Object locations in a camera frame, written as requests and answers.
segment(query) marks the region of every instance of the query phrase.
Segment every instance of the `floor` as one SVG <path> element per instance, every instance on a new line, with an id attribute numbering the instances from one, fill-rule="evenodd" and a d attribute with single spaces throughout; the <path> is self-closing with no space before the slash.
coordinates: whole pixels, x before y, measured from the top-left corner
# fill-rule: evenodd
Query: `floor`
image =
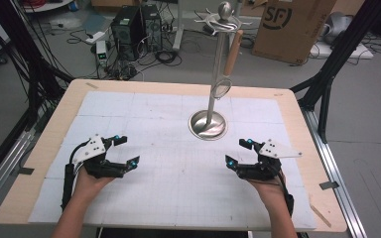
<path id="1" fill-rule="evenodd" d="M 87 14 L 94 13 L 86 10 L 73 15 L 83 22 Z M 94 55 L 86 44 L 68 44 L 66 40 L 69 38 L 69 32 L 47 35 L 52 52 L 61 64 L 75 77 L 85 78 L 95 71 Z M 210 84 L 214 49 L 213 38 L 186 32 L 180 65 L 153 66 L 131 80 Z M 315 75 L 323 63 L 323 59 L 310 59 L 302 66 L 292 66 L 254 57 L 249 49 L 241 48 L 231 78 L 235 86 L 290 88 Z M 144 67 L 137 65 L 138 70 Z M 26 100 L 12 64 L 0 64 L 0 144 L 27 108 Z M 381 237 L 381 54 L 375 54 L 373 59 L 360 60 L 357 65 L 346 63 L 337 75 L 332 87 L 326 132 L 367 236 Z M 10 176 L 0 190 L 0 203 L 14 179 Z M 49 236 L 52 230 L 52 225 L 0 225 L 0 237 Z M 94 228 L 85 227 L 82 237 L 94 237 L 94 234 Z M 350 237 L 348 232 L 312 233 L 310 236 Z"/>

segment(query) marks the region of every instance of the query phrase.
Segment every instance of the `vertical metal rod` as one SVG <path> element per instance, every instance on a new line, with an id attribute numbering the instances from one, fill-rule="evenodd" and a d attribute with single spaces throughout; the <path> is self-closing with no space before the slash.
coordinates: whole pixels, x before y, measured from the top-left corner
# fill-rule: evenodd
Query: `vertical metal rod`
<path id="1" fill-rule="evenodd" d="M 208 104 L 208 112 L 206 115 L 206 126 L 211 123 L 212 120 L 212 112 L 214 110 L 214 102 L 215 98 L 212 96 L 212 91 L 215 90 L 216 88 L 215 85 L 218 80 L 218 76 L 221 71 L 221 58 L 222 58 L 222 52 L 224 49 L 224 42 L 225 42 L 225 37 L 227 36 L 227 33 L 224 32 L 219 32 L 218 37 L 217 37 L 217 46 L 215 50 L 215 61 L 214 61 L 214 69 L 212 72 L 212 81 L 211 81 L 211 90 L 209 92 L 209 104 Z"/>

